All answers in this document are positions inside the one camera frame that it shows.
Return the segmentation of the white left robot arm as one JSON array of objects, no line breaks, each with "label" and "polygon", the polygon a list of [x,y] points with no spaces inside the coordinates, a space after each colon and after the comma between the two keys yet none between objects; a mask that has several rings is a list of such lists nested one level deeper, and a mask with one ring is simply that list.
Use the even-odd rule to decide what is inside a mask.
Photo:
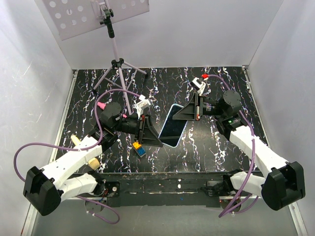
[{"label": "white left robot arm", "polygon": [[123,117],[119,103],[108,103],[96,116],[94,129],[75,148],[42,168],[32,167],[27,172],[23,195],[42,215],[52,213],[62,201],[80,194],[101,196],[106,180],[90,170],[79,177],[72,175],[93,158],[103,154],[118,139],[117,132],[132,134],[144,146],[162,147],[162,141],[145,110],[150,99],[136,104],[136,112]]}]

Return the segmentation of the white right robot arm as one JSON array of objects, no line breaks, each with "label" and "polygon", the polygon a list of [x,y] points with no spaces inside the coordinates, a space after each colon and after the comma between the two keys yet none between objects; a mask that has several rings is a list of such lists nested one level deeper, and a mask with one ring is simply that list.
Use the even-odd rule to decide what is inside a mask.
[{"label": "white right robot arm", "polygon": [[226,193],[239,196],[242,191],[261,197],[269,208],[279,210],[305,197],[304,169],[297,162],[289,162],[272,151],[241,115],[240,95],[225,91],[217,101],[197,92],[189,103],[178,111],[174,120],[200,120],[202,116],[214,116],[220,134],[237,146],[257,166],[262,176],[234,170],[223,176],[223,182],[206,187],[213,195]]}]

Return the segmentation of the black smartphone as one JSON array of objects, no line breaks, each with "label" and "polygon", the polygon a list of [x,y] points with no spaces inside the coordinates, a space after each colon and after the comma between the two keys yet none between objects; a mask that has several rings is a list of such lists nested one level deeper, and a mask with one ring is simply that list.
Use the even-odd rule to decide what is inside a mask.
[{"label": "black smartphone", "polygon": [[159,134],[159,139],[162,143],[172,148],[175,148],[178,145],[187,124],[187,121],[185,120],[173,119],[173,116],[182,108],[183,106],[179,104],[173,104],[170,107]]}]

